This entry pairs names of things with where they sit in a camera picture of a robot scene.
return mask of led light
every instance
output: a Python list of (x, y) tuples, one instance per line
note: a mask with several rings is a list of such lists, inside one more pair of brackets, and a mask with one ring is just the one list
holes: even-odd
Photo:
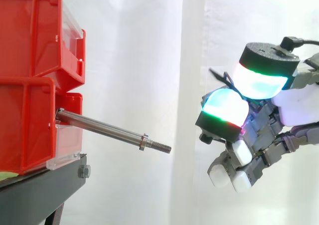
[(249, 112), (248, 103), (232, 89), (217, 89), (207, 99), (203, 111), (241, 127)]
[(233, 81), (239, 92), (251, 99), (270, 99), (277, 95), (287, 82), (286, 77), (269, 76), (236, 65)]

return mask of red plastic bin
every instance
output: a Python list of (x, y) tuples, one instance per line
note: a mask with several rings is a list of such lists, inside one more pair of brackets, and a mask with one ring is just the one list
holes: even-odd
[(0, 0), (0, 76), (49, 77), (63, 94), (84, 84), (85, 31), (62, 0)]
[(55, 158), (56, 106), (81, 114), (82, 95), (56, 95), (50, 78), (0, 77), (0, 172), (22, 175)]

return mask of screw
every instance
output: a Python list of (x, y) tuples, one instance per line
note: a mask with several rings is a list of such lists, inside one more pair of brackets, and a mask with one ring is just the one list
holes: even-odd
[(164, 153), (169, 154), (171, 151), (171, 147), (167, 146), (165, 144), (161, 144), (152, 140), (148, 140), (146, 143), (146, 147), (151, 148), (151, 149), (155, 149)]
[(91, 166), (90, 165), (82, 165), (79, 168), (79, 177), (83, 179), (88, 179), (91, 175)]

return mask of metal shaft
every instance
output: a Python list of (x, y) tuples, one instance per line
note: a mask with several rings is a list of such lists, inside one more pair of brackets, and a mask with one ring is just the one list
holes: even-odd
[(140, 150), (144, 150), (145, 147), (156, 149), (164, 153), (170, 153), (171, 147), (152, 141), (147, 134), (140, 135), (119, 127), (115, 127), (110, 124), (102, 123), (100, 121), (84, 117), (79, 114), (75, 114), (64, 109), (59, 109), (56, 113), (56, 119), (79, 127), (85, 130), (89, 130), (98, 134), (108, 136), (113, 139), (117, 139), (135, 146), (139, 146)]

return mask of robotic hand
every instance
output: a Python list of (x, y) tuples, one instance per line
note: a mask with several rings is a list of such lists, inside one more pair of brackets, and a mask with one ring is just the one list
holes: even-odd
[[(319, 42), (285, 37), (278, 46), (249, 43), (233, 80), (210, 70), (226, 86), (203, 96), (196, 125), (202, 142), (215, 140), (226, 147), (207, 171), (215, 187), (231, 181), (236, 192), (245, 192), (283, 154), (319, 143), (319, 109), (314, 105), (319, 53), (298, 66), (292, 51), (303, 44)], [(284, 126), (292, 129), (281, 133)]]

